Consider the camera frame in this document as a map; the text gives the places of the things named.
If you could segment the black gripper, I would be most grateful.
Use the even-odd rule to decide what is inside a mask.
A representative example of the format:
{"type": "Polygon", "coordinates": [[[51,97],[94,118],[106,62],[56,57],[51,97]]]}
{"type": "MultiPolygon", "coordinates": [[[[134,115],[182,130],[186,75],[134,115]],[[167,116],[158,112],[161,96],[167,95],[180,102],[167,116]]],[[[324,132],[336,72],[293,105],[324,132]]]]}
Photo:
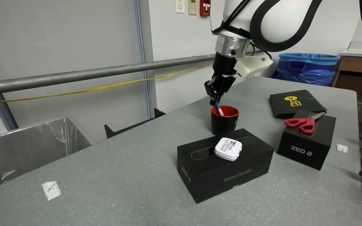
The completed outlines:
{"type": "Polygon", "coordinates": [[[206,81],[204,83],[206,95],[212,101],[220,102],[222,96],[231,88],[236,75],[236,71],[234,70],[235,64],[235,58],[224,57],[219,53],[215,54],[212,78],[216,82],[216,90],[212,81],[206,81]]]}

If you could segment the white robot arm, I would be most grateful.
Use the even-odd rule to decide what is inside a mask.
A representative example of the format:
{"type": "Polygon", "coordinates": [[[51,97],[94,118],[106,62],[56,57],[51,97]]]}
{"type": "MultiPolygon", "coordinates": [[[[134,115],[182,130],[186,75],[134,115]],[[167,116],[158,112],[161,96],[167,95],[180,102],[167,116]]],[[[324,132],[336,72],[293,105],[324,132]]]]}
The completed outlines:
{"type": "Polygon", "coordinates": [[[322,0],[225,0],[222,21],[211,31],[217,37],[214,76],[205,82],[210,105],[215,106],[235,82],[236,64],[249,47],[283,52],[308,33],[322,0]]]}

